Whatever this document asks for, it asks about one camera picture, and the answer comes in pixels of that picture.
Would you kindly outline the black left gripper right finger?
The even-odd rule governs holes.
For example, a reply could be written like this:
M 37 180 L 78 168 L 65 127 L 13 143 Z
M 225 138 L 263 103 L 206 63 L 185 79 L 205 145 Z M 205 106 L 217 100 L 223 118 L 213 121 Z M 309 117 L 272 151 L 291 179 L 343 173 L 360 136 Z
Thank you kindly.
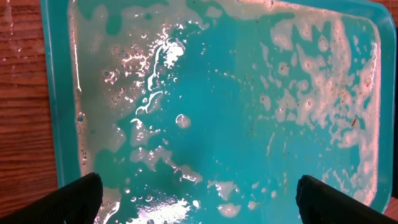
M 303 224 L 397 224 L 310 175 L 299 179 L 295 199 Z

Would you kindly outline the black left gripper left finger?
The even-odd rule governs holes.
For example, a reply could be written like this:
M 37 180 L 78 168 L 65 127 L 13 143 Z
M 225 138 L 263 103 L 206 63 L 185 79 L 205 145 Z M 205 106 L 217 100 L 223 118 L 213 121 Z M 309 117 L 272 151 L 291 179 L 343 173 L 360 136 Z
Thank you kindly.
M 93 223 L 103 198 L 97 173 L 89 173 L 1 218 L 1 223 Z

